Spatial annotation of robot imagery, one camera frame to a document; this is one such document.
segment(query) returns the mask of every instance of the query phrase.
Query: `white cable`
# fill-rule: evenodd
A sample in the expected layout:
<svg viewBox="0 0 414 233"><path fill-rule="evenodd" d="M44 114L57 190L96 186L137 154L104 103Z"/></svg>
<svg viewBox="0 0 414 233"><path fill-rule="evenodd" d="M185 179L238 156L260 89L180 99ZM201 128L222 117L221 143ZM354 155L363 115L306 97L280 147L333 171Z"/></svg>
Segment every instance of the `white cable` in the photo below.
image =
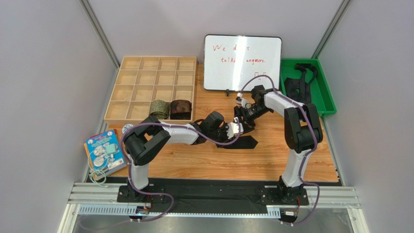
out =
<svg viewBox="0 0 414 233"><path fill-rule="evenodd" d="M92 159L90 158L90 155L91 155L92 153L93 153L93 152L89 153L89 158L88 158L88 162L87 162L87 164L88 164L88 166L89 166L89 168L90 168L89 179L92 181L92 183L97 184L97 185L99 185L100 187L107 188L108 186L103 185L103 184L106 182L106 173L105 173L105 170L106 170L107 165L108 165L108 155L107 155L106 153L104 153L104 156L105 156L105 158L104 158L104 159L106 160L106 163L105 163L104 167L103 167L103 168L101 168L101 169L95 169L95 168L91 167L90 162L89 162L89 160L90 160L90 161L91 161L91 163L93 163ZM96 176L96 177L99 177L100 175L102 175L102 176L103 176L103 181L98 182L98 181L95 179L95 176Z"/></svg>

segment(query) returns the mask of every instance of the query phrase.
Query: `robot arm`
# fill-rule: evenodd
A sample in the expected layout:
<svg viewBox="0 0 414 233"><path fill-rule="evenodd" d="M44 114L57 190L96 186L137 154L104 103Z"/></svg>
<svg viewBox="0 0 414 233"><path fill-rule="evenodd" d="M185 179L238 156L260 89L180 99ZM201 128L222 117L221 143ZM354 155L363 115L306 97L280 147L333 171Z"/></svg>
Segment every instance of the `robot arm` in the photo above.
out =
<svg viewBox="0 0 414 233"><path fill-rule="evenodd" d="M123 142L127 156L133 161L131 178L135 187L142 189L148 185L148 165L164 145L205 143L206 139L199 133L216 142L227 142L235 135L243 133L238 123L225 123L224 117L218 112L212 112L206 119L198 121L201 123L172 125L158 121L155 116L150 116L141 122L141 127L126 132Z"/></svg>
<svg viewBox="0 0 414 233"><path fill-rule="evenodd" d="M305 168L311 154L305 156L314 147L313 137L308 125L301 125L305 118L299 108L293 104L289 98L281 98L281 92L275 93L272 89L265 90L262 85L255 86L252 90L252 98L255 100L249 108L245 108L246 100L238 94L236 101L242 102L241 106L234 108L235 114L242 122L245 132L254 129L254 120L267 112L277 112L284 117L285 121L285 141L289 146L289 157L285 171L279 179L280 191L283 194L279 199L281 202L288 203L302 192L303 184L300 177L303 177ZM318 143L322 142L322 128L319 122L316 106L314 104L300 105L306 112L309 123ZM299 175L301 163L303 168Z"/></svg>
<svg viewBox="0 0 414 233"><path fill-rule="evenodd" d="M131 177L138 189L144 188L148 184L148 164L155 158L162 147L166 144L185 143L198 145L206 141L198 135L200 132L208 138L217 142L226 142L234 138L236 134L248 133L255 127L254 120L267 112L277 112L284 117L285 121L285 140L289 146L289 158L286 169L279 181L281 183L281 201L290 202L302 192L303 184L299 178L299 170L303 159L304 165L301 176L305 172L305 167L309 156L305 154L314 147L314 141L307 125L302 126L304 116L301 111L292 104L292 101L281 98L281 93L273 90L265 90L264 87L255 86L252 90L252 98L255 103L246 108L246 100L238 99L245 104L234 108L235 122L225 123L221 114L213 112L200 124L190 123L184 128L171 128L164 122L163 126L142 126L136 127L127 132L124 144L127 153L133 161ZM322 141L322 129L319 123L318 113L313 104L300 104L305 110L317 142ZM161 123L154 116L148 117L142 123ZM147 140L145 134L152 138Z"/></svg>

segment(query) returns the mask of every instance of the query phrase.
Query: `brown fabric roll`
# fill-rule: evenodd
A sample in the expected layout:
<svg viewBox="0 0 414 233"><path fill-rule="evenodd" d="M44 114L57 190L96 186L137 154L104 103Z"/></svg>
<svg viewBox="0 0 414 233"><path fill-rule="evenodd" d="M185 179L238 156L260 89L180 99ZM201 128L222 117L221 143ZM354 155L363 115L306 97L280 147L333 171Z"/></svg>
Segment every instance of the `brown fabric roll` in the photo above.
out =
<svg viewBox="0 0 414 233"><path fill-rule="evenodd" d="M171 120L191 120L191 102L188 100L174 100L170 110Z"/></svg>

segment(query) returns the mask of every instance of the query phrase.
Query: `camouflage fabric roll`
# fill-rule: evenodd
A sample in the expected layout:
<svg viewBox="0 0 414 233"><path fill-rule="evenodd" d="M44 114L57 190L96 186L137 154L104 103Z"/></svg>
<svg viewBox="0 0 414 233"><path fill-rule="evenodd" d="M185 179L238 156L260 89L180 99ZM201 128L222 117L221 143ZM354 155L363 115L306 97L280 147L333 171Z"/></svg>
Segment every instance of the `camouflage fabric roll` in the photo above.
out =
<svg viewBox="0 0 414 233"><path fill-rule="evenodd" d="M170 103L163 100L154 100L150 106L150 116L155 116L158 120L168 119L170 113Z"/></svg>

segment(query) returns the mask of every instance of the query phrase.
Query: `green plastic bin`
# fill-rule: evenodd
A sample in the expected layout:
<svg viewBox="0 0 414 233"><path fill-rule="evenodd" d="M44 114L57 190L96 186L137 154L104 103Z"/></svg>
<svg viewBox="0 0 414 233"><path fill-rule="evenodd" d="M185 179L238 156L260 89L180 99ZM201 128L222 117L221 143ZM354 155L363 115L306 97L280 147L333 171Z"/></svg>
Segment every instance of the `green plastic bin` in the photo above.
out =
<svg viewBox="0 0 414 233"><path fill-rule="evenodd" d="M294 69L297 63L312 64L318 69L318 75L310 84L310 94L312 103L315 104L316 108L318 109L319 116L325 117L336 113L336 107L333 102L332 95L330 94L321 63L318 59L282 59L280 66L280 86L282 93L286 95L284 84L286 78L300 79L302 72L300 72L300 70ZM312 76L313 73L308 70L305 76L305 81L309 82L312 79Z"/></svg>

